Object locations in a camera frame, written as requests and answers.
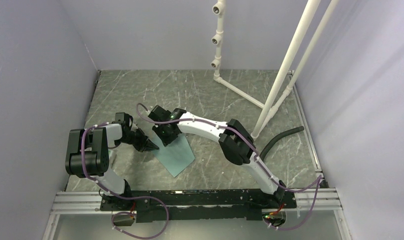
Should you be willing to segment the teal envelope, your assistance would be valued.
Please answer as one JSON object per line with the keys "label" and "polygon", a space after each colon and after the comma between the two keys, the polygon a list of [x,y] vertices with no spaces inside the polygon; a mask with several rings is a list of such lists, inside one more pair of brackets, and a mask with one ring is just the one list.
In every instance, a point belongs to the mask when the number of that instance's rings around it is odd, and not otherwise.
{"label": "teal envelope", "polygon": [[195,160],[194,153],[184,134],[180,134],[168,146],[164,146],[161,139],[155,134],[150,140],[159,147],[158,150],[152,151],[154,156],[174,178]]}

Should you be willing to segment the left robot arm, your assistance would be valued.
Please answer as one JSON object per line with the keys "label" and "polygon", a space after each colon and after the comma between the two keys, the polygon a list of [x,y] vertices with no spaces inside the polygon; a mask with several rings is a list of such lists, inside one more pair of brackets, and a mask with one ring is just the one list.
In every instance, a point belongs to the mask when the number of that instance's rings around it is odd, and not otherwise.
{"label": "left robot arm", "polygon": [[70,176],[85,178],[95,183],[106,196],[114,196],[114,204],[121,210],[133,205],[134,197],[128,182],[111,168],[109,151],[127,144],[138,152],[150,152],[159,147],[133,124],[133,117],[118,112],[113,122],[69,132],[65,169]]}

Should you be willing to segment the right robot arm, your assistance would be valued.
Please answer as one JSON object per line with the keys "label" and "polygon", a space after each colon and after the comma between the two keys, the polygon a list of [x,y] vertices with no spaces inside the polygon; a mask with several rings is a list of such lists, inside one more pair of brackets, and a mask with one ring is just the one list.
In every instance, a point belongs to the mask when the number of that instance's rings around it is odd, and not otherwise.
{"label": "right robot arm", "polygon": [[265,193],[265,201],[272,208],[284,202],[284,185],[265,165],[253,139],[236,119],[215,121],[196,116],[184,109],[165,110],[156,105],[148,114],[152,130],[164,146],[175,141],[180,134],[192,134],[219,144],[230,163],[244,168]]}

